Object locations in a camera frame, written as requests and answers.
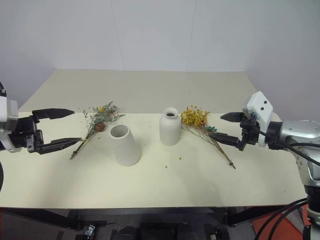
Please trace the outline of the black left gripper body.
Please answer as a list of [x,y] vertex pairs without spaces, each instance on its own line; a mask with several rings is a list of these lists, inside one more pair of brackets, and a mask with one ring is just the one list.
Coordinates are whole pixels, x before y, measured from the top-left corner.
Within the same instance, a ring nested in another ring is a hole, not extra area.
[[36,114],[19,118],[9,139],[15,148],[27,148],[29,153],[43,153],[43,133],[37,128],[40,119]]

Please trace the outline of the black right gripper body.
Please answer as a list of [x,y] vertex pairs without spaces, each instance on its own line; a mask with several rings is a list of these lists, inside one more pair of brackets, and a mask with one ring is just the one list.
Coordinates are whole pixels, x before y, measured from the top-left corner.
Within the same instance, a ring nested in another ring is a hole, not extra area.
[[250,117],[247,117],[244,113],[241,113],[240,127],[242,128],[242,139],[238,144],[238,149],[243,151],[247,144],[255,145],[258,142],[260,126],[255,115],[251,114]]

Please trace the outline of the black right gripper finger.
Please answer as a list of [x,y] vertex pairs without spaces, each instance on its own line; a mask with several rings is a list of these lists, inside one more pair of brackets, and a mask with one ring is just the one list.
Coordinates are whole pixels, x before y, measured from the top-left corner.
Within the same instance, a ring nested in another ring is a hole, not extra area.
[[218,143],[233,146],[233,147],[238,147],[239,144],[241,143],[238,137],[230,136],[226,133],[212,132],[209,134],[209,137]]
[[232,123],[240,123],[244,119],[244,113],[243,112],[229,112],[225,113],[220,117],[220,119],[232,122]]

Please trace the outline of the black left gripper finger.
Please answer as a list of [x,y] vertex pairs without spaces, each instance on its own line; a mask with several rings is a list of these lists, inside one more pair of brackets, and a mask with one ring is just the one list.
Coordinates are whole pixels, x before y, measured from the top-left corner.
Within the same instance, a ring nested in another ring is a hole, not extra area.
[[37,146],[37,153],[48,154],[56,151],[61,151],[81,141],[82,138],[77,137],[52,140],[50,143]]
[[39,122],[42,119],[60,119],[74,114],[73,110],[64,109],[64,108],[46,108],[33,110],[32,115],[34,119]]

